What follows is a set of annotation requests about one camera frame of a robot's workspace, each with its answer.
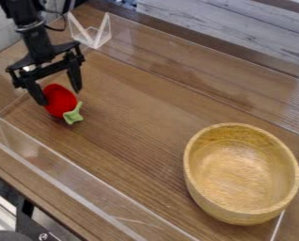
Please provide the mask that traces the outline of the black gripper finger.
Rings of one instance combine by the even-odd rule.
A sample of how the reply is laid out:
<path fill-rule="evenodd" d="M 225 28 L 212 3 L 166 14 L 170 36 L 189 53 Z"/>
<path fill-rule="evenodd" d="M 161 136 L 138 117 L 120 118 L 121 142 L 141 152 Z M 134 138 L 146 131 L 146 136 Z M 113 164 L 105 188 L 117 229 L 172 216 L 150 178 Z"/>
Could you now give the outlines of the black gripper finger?
<path fill-rule="evenodd" d="M 72 88 L 74 92 L 80 92 L 81 90 L 81 73 L 77 62 L 73 60 L 68 63 L 66 70 L 68 78 L 70 81 Z"/>
<path fill-rule="evenodd" d="M 46 105 L 48 100 L 44 96 L 41 87 L 30 77 L 24 78 L 24 87 L 38 105 Z"/>

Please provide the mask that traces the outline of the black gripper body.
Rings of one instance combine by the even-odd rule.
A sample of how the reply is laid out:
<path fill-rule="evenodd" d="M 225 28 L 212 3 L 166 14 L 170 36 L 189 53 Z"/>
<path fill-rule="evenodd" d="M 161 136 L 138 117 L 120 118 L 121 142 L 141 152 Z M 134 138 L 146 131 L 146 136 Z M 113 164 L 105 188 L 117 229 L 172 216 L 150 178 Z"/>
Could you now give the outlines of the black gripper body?
<path fill-rule="evenodd" d="M 25 88 L 25 77 L 30 77 L 36 82 L 56 72 L 66 71 L 68 63 L 73 60 L 78 67 L 81 66 L 84 55 L 78 41 L 53 45 L 42 23 L 18 25 L 16 32 L 22 37 L 28 49 L 26 55 L 6 67 L 16 88 Z"/>

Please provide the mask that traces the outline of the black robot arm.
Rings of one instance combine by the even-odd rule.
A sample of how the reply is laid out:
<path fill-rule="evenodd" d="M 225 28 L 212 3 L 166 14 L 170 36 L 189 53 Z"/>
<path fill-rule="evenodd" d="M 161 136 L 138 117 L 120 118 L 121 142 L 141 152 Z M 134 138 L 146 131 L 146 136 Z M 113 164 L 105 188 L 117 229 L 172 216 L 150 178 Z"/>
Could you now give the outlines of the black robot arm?
<path fill-rule="evenodd" d="M 10 75 L 14 88 L 24 88 L 40 105 L 48 104 L 48 99 L 36 81 L 57 72 L 66 71 L 74 92 L 80 92 L 81 72 L 80 66 L 85 61 L 80 51 L 80 42 L 53 45 L 41 15 L 46 11 L 41 0 L 0 0 L 0 7 L 6 18 L 14 23 L 14 31 L 25 43 L 26 55 L 12 63 L 5 72 Z"/>

